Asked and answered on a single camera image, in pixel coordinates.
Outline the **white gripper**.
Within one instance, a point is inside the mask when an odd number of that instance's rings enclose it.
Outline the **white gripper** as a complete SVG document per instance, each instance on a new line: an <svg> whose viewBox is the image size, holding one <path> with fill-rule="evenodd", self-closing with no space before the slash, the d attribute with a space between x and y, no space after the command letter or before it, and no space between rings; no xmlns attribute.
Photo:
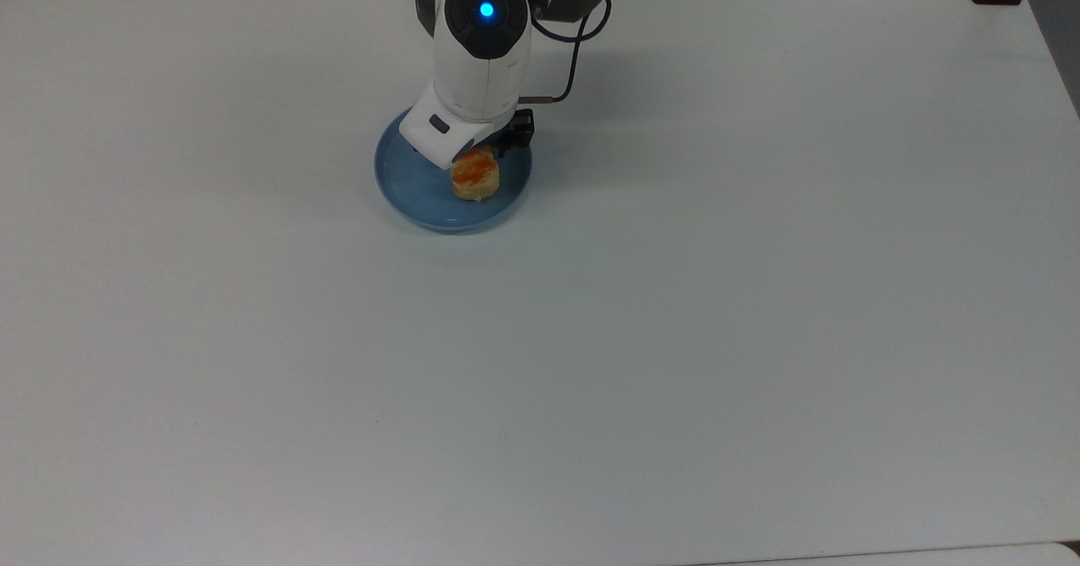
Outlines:
<svg viewBox="0 0 1080 566"><path fill-rule="evenodd" d="M467 151L489 143L496 159L510 151L529 148L536 131L534 109L515 105L487 116L483 109L467 107L421 107L414 105L402 116L402 138L427 161L447 170Z"/></svg>

